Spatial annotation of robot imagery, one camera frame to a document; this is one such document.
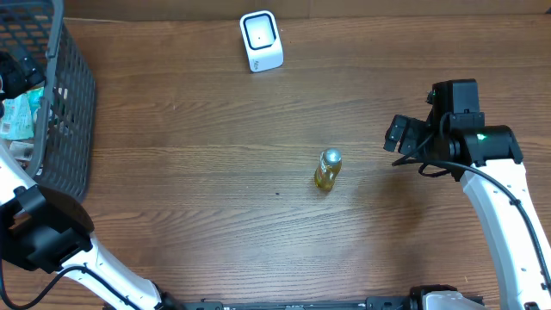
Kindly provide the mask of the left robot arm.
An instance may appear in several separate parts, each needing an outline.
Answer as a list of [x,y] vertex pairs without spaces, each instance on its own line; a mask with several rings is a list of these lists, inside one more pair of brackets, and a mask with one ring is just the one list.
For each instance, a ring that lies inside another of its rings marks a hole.
[[1,259],[81,283],[116,309],[181,309],[154,282],[137,276],[98,241],[73,196],[43,187],[1,149]]

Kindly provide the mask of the yellow drink bottle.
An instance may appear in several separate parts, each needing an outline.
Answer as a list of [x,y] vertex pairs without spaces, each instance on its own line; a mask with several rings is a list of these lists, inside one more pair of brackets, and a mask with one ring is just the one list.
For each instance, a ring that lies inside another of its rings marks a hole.
[[337,148],[328,148],[320,153],[319,165],[314,172],[314,182],[319,189],[325,192],[332,190],[342,162],[342,153]]

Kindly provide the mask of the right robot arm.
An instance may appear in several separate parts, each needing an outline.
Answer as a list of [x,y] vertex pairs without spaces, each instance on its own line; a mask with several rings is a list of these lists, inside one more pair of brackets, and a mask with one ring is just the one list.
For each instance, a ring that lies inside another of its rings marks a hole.
[[426,120],[395,115],[384,148],[420,175],[452,176],[478,216],[503,309],[550,307],[550,244],[531,200],[523,153],[506,125],[490,126],[473,79],[432,85]]

